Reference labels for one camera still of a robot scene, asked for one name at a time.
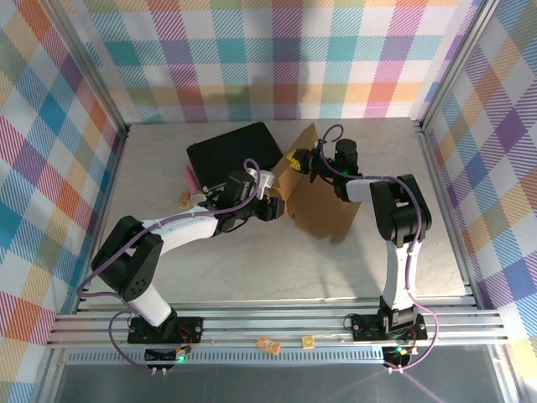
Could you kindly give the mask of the brown cardboard box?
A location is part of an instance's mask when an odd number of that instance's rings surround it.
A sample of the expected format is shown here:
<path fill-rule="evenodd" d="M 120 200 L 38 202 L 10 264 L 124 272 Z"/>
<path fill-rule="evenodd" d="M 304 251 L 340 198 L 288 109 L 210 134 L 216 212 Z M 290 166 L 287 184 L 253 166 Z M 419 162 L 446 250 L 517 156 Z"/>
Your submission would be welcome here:
<path fill-rule="evenodd" d="M 285 216 L 295 226 L 318 239 L 329 238 L 333 244 L 347 236 L 361 204 L 339 199 L 333 186 L 317 178 L 310 182 L 290 166 L 283 156 L 272 169 L 275 176 L 271 193 L 285 201 Z"/>

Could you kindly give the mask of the black briefcase with silver fittings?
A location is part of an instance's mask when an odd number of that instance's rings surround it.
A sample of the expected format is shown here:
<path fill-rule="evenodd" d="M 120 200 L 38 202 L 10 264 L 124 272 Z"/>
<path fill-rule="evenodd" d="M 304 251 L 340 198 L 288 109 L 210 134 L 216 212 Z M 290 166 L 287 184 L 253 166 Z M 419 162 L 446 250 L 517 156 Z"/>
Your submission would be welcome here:
<path fill-rule="evenodd" d="M 186 149 L 199 185 L 207 189 L 224 183 L 245 159 L 253 159 L 261 170 L 272 170 L 283 153 L 264 123 L 220 134 L 190 145 Z"/>

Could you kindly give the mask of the pink pen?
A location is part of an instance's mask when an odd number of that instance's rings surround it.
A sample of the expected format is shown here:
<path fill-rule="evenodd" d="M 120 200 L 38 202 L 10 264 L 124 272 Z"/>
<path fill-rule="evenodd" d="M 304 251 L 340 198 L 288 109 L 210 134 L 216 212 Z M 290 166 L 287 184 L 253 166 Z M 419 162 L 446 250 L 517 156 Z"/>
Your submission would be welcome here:
<path fill-rule="evenodd" d="M 185 180 L 189 189 L 189 193 L 192 196 L 194 196 L 196 193 L 199 193 L 200 192 L 199 185 L 197 183 L 194 173 L 192 172 L 189 166 L 186 166 L 184 168 L 184 175 L 185 175 Z"/>

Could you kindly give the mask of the orange printed tag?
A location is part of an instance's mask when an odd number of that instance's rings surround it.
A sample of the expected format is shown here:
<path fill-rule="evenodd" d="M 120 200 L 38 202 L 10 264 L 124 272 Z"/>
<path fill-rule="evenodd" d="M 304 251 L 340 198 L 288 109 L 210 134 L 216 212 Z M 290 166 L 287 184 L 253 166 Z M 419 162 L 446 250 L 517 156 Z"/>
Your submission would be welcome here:
<path fill-rule="evenodd" d="M 267 353 L 271 353 L 272 355 L 278 355 L 281 350 L 280 342 L 264 336 L 258 339 L 256 346 Z"/>

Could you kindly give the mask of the black left controller board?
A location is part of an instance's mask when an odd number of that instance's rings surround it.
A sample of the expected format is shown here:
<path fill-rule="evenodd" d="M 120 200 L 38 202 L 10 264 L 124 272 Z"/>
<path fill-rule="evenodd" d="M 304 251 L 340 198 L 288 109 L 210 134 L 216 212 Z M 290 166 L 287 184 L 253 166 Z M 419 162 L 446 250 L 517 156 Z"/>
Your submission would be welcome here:
<path fill-rule="evenodd" d="M 146 348 L 144 359 L 146 361 L 173 361 L 183 362 L 186 357 L 193 353 L 193 346 L 183 344 L 177 348 Z"/>

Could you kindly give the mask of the black controller board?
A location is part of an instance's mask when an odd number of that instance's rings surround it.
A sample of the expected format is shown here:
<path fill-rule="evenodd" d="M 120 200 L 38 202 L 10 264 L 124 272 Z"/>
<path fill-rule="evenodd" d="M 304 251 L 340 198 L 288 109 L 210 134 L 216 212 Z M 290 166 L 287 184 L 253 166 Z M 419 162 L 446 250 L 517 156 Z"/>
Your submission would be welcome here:
<path fill-rule="evenodd" d="M 412 359 L 418 354 L 417 347 L 383 347 L 383 365 L 387 368 L 404 367 L 411 364 Z"/>
<path fill-rule="evenodd" d="M 183 362 L 186 357 L 193 353 L 193 346 L 183 344 L 177 348 L 146 348 L 144 359 L 146 361 L 173 361 Z"/>

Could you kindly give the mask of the grey metal bottom panel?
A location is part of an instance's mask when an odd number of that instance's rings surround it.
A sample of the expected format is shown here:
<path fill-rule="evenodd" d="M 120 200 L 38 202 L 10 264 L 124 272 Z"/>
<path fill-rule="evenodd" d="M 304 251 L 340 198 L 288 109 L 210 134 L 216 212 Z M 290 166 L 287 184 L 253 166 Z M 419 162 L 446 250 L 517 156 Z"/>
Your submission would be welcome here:
<path fill-rule="evenodd" d="M 54 403 L 504 403 L 482 371 L 388 374 L 373 366 L 185 366 L 151 376 L 126 366 L 72 365 Z"/>

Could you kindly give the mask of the black right controller board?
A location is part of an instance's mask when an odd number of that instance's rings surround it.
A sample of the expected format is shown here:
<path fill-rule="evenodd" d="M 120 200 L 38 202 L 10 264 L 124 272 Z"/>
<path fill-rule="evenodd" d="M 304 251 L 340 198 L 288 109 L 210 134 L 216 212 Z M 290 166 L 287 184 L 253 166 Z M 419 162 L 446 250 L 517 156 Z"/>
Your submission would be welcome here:
<path fill-rule="evenodd" d="M 383 365 L 387 368 L 404 367 L 411 364 L 412 359 L 418 354 L 417 347 L 383 347 Z"/>

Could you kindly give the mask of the aluminium side rail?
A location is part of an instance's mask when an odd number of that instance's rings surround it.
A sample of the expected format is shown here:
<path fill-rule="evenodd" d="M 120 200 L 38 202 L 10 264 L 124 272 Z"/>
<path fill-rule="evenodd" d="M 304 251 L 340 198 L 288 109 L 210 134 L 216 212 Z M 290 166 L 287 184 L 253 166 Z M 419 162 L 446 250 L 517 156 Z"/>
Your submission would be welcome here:
<path fill-rule="evenodd" d="M 454 253 L 463 284 L 465 288 L 470 289 L 467 294 L 473 297 L 477 309 L 483 309 L 484 305 L 482 295 L 472 272 L 472 267 L 467 256 L 467 252 L 464 248 L 461 235 L 458 232 L 456 217 L 452 211 L 451 201 L 449 199 L 448 192 L 444 187 L 441 171 L 435 160 L 432 146 L 423 128 L 420 126 L 420 123 L 417 121 L 411 121 L 411 123 L 413 130 L 418 137 L 422 153 L 425 157 L 425 163 L 427 165 L 432 186 L 435 191 L 435 197 L 440 208 L 442 220 L 446 228 L 447 236 L 450 241 L 451 249 Z"/>
<path fill-rule="evenodd" d="M 90 253 L 85 260 L 84 269 L 82 270 L 77 281 L 76 297 L 74 298 L 72 307 L 70 309 L 70 313 L 72 314 L 76 314 L 80 310 L 79 306 L 82 302 L 85 302 L 91 298 L 111 297 L 114 300 L 123 301 L 117 295 L 117 292 L 114 292 L 113 290 L 98 291 L 95 293 L 90 293 L 89 290 L 92 281 L 96 278 L 93 277 L 93 275 L 95 275 L 96 273 L 91 270 L 91 262 L 97 250 L 101 246 L 102 240 L 104 238 L 106 223 L 113 199 L 113 193 L 117 184 L 117 174 L 121 167 L 122 158 L 126 143 L 129 138 L 130 129 L 131 125 L 128 124 L 123 130 L 120 131 L 118 135 L 118 140 L 114 141 L 115 151 L 112 152 L 112 163 L 107 165 L 106 172 L 108 173 L 108 180 L 106 182 L 106 187 L 103 192 L 100 210 L 97 212 L 96 235 L 91 242 Z"/>

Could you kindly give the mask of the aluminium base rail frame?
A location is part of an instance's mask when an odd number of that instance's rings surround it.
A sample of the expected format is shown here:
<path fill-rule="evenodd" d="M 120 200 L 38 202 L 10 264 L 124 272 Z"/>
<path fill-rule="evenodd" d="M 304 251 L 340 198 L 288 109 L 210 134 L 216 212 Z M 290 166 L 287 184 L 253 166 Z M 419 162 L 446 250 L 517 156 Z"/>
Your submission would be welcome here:
<path fill-rule="evenodd" d="M 423 301 L 426 330 L 440 345 L 505 343 L 507 328 L 498 311 L 477 309 L 471 296 L 431 297 Z M 352 345 L 344 326 L 350 313 L 375 314 L 373 298 L 314 298 L 266 301 L 223 301 L 176 304 L 182 317 L 203 317 L 203 347 L 252 347 L 264 336 L 285 348 L 298 348 L 303 336 L 317 347 Z M 84 302 L 73 315 L 60 315 L 48 348 L 107 347 L 114 338 L 121 346 L 128 336 L 127 319 L 114 319 L 118 304 Z"/>

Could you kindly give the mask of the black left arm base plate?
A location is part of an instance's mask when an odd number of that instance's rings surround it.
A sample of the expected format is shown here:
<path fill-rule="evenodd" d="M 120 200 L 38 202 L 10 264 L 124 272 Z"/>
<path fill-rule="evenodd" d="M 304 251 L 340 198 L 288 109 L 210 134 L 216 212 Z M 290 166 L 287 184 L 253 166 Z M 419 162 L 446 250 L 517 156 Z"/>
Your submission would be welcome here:
<path fill-rule="evenodd" d="M 131 320 L 128 344 L 199 343 L 203 334 L 202 317 L 169 317 L 153 327 L 141 317 Z"/>

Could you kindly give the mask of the aluminium corner post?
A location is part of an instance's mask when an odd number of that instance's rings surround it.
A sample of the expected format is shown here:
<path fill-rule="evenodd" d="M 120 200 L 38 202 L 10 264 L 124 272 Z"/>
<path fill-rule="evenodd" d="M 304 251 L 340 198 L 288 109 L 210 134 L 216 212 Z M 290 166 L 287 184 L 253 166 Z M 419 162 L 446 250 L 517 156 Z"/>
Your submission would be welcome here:
<path fill-rule="evenodd" d="M 414 126 L 427 132 L 446 101 L 501 0 L 460 0 L 410 109 Z"/>
<path fill-rule="evenodd" d="M 128 137 L 130 125 L 125 123 L 119 109 L 112 99 L 105 82 L 101 78 L 95 63 L 72 25 L 60 0 L 39 0 L 51 23 L 58 30 L 81 74 L 86 78 L 96 98 L 101 103 L 107 116 L 116 124 L 123 138 Z"/>

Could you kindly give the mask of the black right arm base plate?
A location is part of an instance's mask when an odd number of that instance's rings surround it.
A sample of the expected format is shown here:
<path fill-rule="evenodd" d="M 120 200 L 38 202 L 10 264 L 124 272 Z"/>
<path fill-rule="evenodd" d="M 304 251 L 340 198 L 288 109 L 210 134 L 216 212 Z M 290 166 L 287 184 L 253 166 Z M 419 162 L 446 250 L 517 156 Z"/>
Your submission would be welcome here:
<path fill-rule="evenodd" d="M 347 330 L 352 334 L 354 342 L 372 341 L 425 341 L 428 334 L 425 319 L 417 315 L 415 324 L 406 323 L 388 331 L 388 319 L 379 315 L 350 315 L 351 324 Z"/>

